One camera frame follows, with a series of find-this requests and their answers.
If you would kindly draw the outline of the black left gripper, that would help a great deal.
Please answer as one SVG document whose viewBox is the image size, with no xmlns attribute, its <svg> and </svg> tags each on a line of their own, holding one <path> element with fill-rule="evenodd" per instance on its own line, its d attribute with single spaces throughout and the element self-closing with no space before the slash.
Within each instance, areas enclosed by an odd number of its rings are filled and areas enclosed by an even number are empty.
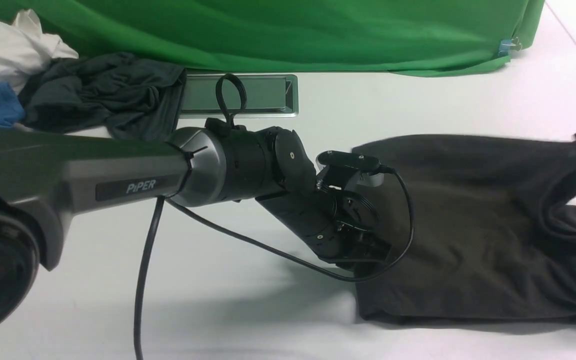
<svg viewBox="0 0 576 360">
<path fill-rule="evenodd" d="M 376 233 L 377 208 L 349 190 L 286 190 L 256 202 L 302 240 L 323 262 L 352 273 L 373 273 L 393 260 L 392 247 Z"/>
</svg>

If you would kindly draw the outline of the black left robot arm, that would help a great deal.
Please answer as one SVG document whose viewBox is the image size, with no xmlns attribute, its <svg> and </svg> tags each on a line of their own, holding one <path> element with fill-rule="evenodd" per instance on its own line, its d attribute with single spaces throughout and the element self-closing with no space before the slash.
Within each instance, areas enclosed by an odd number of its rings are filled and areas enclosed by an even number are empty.
<svg viewBox="0 0 576 360">
<path fill-rule="evenodd" d="M 293 130 L 247 130 L 217 118 L 163 142 L 64 136 L 0 128 L 0 324 L 54 269 L 73 217 L 156 198 L 186 211 L 256 200 L 327 264 L 371 280 L 393 260 L 349 204 L 377 210 L 357 185 L 377 187 L 387 167 L 375 157 L 328 151 L 317 172 Z"/>
</svg>

